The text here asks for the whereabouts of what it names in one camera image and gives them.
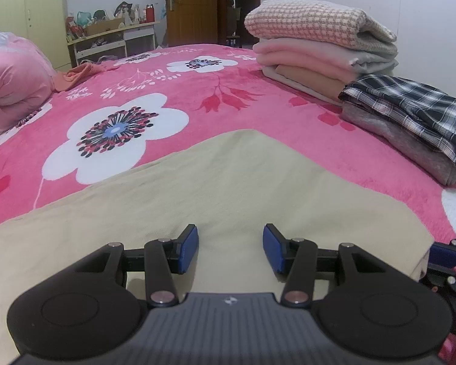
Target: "gray folded cloth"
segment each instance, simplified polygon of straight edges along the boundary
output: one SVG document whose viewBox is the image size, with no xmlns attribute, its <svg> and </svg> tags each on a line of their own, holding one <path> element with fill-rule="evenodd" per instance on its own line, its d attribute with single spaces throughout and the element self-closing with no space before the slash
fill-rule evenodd
<svg viewBox="0 0 456 365">
<path fill-rule="evenodd" d="M 456 182 L 456 166 L 442 152 L 431 149 L 405 129 L 351 103 L 343 103 L 341 118 L 384 137 L 406 157 L 426 170 L 442 185 Z"/>
</svg>

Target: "black and white plaid fabric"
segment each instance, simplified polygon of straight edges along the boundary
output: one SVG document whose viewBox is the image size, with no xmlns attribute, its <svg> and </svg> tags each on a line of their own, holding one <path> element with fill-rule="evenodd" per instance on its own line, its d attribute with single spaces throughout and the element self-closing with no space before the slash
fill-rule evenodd
<svg viewBox="0 0 456 365">
<path fill-rule="evenodd" d="M 420 82 L 368 74 L 346 85 L 339 98 L 399 124 L 456 165 L 455 97 Z"/>
</svg>

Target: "red thermos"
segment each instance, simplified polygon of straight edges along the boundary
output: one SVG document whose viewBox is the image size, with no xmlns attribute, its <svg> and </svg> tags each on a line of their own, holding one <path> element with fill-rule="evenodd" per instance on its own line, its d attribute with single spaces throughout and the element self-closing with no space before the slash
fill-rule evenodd
<svg viewBox="0 0 456 365">
<path fill-rule="evenodd" d="M 145 17 L 147 19 L 147 23 L 156 21 L 156 14 L 154 12 L 153 4 L 147 5 L 147 7 L 145 7 Z"/>
</svg>

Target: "checkered blanket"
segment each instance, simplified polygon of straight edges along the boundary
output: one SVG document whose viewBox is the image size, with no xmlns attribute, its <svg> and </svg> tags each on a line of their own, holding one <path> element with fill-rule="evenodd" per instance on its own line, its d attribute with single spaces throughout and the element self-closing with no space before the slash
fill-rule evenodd
<svg viewBox="0 0 456 365">
<path fill-rule="evenodd" d="M 339 98 L 399 124 L 456 165 L 455 97 L 420 82 L 368 74 L 346 85 Z"/>
<path fill-rule="evenodd" d="M 300 38 L 395 57 L 397 36 L 358 8 L 317 0 L 265 0 L 245 18 L 258 38 Z"/>
</svg>

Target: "folded clothes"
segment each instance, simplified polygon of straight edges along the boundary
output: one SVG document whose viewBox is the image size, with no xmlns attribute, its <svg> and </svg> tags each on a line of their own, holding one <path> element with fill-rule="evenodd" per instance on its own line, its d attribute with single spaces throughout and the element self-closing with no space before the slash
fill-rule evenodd
<svg viewBox="0 0 456 365">
<path fill-rule="evenodd" d="M 245 18 L 258 38 L 302 38 L 352 50 L 397 55 L 395 33 L 363 10 L 317 0 L 266 0 Z"/>
<path fill-rule="evenodd" d="M 393 69 L 398 65 L 395 55 L 377 55 L 362 50 L 351 50 L 334 43 L 300 40 L 297 38 L 273 38 L 263 40 L 253 46 L 255 53 L 268 53 L 278 50 L 302 53 L 357 73 L 371 74 L 377 71 Z"/>
<path fill-rule="evenodd" d="M 354 81 L 358 76 L 357 73 L 350 71 L 349 69 L 343 69 L 336 65 L 326 63 L 320 59 L 286 50 L 278 50 L 275 52 L 267 52 L 257 55 L 257 62 L 261 65 L 284 64 L 302 67 L 318 72 L 325 77 L 340 80 L 345 84 Z"/>
<path fill-rule="evenodd" d="M 82 82 L 86 81 L 89 77 L 100 74 L 105 71 L 116 70 L 118 67 L 106 68 L 99 64 L 83 63 L 74 67 L 68 72 L 58 71 L 54 77 L 54 88 L 56 92 L 72 89 Z"/>
<path fill-rule="evenodd" d="M 320 99 L 326 103 L 334 104 L 335 106 L 341 106 L 342 102 L 339 100 L 333 100 L 329 97 L 326 97 L 320 93 L 317 93 L 315 90 L 310 89 L 307 86 L 300 84 L 299 82 L 292 81 L 283 75 L 277 74 L 275 66 L 266 66 L 262 69 L 265 77 L 270 78 L 271 80 L 275 80 L 280 82 L 281 84 L 290 86 L 293 89 L 300 90 L 301 92 L 307 93 L 308 95 L 314 96 L 317 99 Z"/>
<path fill-rule="evenodd" d="M 456 98 L 405 78 L 367 74 L 346 85 L 340 100 L 363 106 L 439 149 L 456 166 Z"/>
<path fill-rule="evenodd" d="M 343 103 L 341 118 L 385 138 L 442 185 L 456 182 L 456 166 L 442 152 L 431 149 L 406 130 L 351 103 Z"/>
<path fill-rule="evenodd" d="M 344 82 L 325 77 L 306 68 L 281 64 L 277 66 L 275 72 L 337 102 L 339 102 L 338 95 L 345 87 Z"/>
</svg>

